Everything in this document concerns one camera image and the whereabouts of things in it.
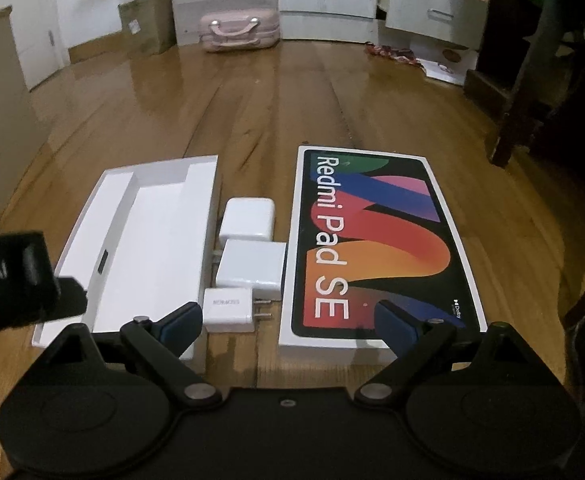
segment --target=metal screw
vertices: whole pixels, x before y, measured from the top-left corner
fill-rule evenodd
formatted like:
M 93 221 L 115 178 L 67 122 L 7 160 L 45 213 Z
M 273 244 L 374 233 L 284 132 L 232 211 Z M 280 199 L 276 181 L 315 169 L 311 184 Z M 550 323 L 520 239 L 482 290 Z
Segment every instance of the metal screw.
M 392 392 L 393 389 L 390 386 L 381 383 L 364 384 L 359 390 L 362 396 L 370 400 L 383 400 L 390 396 Z
M 186 397 L 192 400 L 210 399 L 217 393 L 217 388 L 208 383 L 195 383 L 184 388 Z

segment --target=green shape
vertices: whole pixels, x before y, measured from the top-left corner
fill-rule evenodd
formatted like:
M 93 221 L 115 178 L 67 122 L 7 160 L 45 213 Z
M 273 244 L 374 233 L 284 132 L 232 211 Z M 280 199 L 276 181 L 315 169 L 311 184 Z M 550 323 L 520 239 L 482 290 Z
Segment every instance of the green shape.
M 345 155 L 340 152 L 332 153 L 313 153 L 311 168 L 317 171 L 317 157 L 330 156 L 339 159 L 338 166 L 332 166 L 335 173 L 365 173 L 366 171 L 379 170 L 388 164 L 387 158 L 376 158 L 363 155 Z

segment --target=redmi pad se box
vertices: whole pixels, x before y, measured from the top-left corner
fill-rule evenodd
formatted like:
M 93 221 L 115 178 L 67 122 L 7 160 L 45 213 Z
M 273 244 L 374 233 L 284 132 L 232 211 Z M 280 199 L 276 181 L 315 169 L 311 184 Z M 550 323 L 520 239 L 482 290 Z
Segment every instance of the redmi pad se box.
M 428 161 L 301 146 L 279 349 L 283 358 L 384 364 L 375 304 L 487 329 L 468 258 Z

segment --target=open white box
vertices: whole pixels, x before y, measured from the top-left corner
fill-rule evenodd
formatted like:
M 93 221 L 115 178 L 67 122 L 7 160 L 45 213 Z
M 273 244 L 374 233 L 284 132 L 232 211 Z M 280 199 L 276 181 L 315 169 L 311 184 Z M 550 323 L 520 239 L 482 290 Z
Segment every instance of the open white box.
M 210 285 L 219 203 L 217 156 L 107 170 L 64 247 L 55 274 L 88 291 L 80 317 L 39 324 L 32 344 L 45 348 L 74 322 L 117 332 L 134 316 L 153 321 L 189 301 L 202 304 Z M 205 368 L 206 333 L 181 356 Z

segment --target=wooden baseboard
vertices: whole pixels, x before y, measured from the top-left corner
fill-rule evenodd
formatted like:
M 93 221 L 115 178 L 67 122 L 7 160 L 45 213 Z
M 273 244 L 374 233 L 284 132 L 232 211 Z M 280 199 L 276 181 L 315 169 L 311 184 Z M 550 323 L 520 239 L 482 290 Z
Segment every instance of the wooden baseboard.
M 124 35 L 122 31 L 113 32 L 100 38 L 81 43 L 76 46 L 71 46 L 68 49 L 70 56 L 70 63 L 78 63 L 90 59 L 91 57 L 99 56 L 105 52 L 117 52 L 124 47 Z

